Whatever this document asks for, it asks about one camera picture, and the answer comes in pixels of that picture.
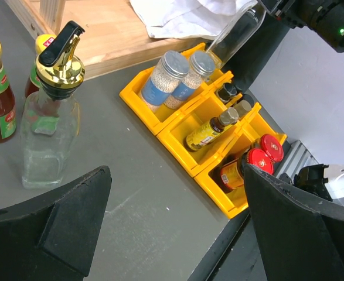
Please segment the yellow label brown cap bottle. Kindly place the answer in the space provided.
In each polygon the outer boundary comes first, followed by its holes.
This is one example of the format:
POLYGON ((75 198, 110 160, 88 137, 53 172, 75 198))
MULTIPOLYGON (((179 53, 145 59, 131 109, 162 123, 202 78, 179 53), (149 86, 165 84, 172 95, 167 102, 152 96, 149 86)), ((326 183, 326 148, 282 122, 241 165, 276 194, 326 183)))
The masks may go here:
POLYGON ((252 110, 251 104, 246 100, 241 100, 235 103, 232 107, 237 111, 240 119, 242 119, 252 110))

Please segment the red lid jar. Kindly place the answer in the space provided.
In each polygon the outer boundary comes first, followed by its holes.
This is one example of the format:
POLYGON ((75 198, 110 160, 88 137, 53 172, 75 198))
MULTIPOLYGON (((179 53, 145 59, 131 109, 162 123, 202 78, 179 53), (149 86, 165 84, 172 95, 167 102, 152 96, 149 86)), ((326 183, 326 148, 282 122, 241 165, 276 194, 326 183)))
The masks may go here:
POLYGON ((284 150, 279 140, 270 134, 264 134, 256 139, 251 148, 259 148, 263 150, 272 162, 277 163, 283 160, 284 150))
POLYGON ((219 186, 225 193, 230 193, 244 184, 244 168, 247 164, 268 174, 274 172, 273 163, 265 151, 252 148, 220 168, 218 173, 219 186))

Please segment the silver lid spice jar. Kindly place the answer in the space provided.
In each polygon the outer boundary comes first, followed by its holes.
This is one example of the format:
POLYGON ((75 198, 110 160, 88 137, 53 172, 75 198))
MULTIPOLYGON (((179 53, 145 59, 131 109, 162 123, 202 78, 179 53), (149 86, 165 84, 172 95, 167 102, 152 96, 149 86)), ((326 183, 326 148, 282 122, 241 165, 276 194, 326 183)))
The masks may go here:
POLYGON ((169 109, 178 109, 215 71, 216 65, 210 55, 203 51, 194 52, 189 60, 190 70, 174 92, 165 100, 169 109))
POLYGON ((189 62, 183 55, 167 51, 142 87, 140 98, 152 112, 156 112, 187 76, 189 69, 189 62))

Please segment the small brown cap bottle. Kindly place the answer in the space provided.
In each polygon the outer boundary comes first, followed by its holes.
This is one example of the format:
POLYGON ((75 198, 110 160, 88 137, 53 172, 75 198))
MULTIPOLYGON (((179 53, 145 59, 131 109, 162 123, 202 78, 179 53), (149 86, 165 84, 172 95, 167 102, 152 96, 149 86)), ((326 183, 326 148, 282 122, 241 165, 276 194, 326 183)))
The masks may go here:
POLYGON ((184 146, 191 152, 197 152, 202 147, 213 142, 225 128, 239 120, 239 113, 233 107, 226 109, 219 116, 213 117, 195 129, 184 140, 184 146))

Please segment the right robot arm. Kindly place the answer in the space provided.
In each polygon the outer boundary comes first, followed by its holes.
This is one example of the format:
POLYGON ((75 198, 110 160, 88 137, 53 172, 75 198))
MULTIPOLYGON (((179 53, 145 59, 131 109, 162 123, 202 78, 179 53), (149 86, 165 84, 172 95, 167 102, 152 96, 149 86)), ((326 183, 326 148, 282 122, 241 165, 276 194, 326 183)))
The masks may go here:
POLYGON ((344 0, 260 0, 266 12, 291 29, 308 27, 344 53, 344 0))

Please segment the clear bottle gold pourer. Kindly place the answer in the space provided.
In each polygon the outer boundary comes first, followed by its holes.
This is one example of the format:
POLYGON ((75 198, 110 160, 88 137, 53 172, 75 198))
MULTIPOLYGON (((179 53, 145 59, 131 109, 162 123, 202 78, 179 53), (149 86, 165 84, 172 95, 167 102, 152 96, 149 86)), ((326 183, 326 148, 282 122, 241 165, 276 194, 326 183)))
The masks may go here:
POLYGON ((206 51, 213 52, 223 66, 240 50, 262 25, 266 11, 259 1, 246 3, 231 22, 211 42, 206 51))

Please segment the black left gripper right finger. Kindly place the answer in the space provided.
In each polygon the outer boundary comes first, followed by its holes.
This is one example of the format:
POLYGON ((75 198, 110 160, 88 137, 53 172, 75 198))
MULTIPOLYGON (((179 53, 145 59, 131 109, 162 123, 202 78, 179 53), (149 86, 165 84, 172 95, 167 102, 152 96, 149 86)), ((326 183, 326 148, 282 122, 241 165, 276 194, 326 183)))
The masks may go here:
POLYGON ((244 187, 268 280, 344 280, 344 207, 254 165, 244 187))

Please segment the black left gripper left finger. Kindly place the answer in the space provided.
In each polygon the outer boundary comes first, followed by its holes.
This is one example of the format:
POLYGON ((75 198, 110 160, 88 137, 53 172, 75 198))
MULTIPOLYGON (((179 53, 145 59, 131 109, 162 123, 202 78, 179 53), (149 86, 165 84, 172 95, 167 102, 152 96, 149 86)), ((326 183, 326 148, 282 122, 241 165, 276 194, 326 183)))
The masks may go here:
POLYGON ((0 280, 83 280, 89 275, 111 190, 100 166, 0 209, 0 280))

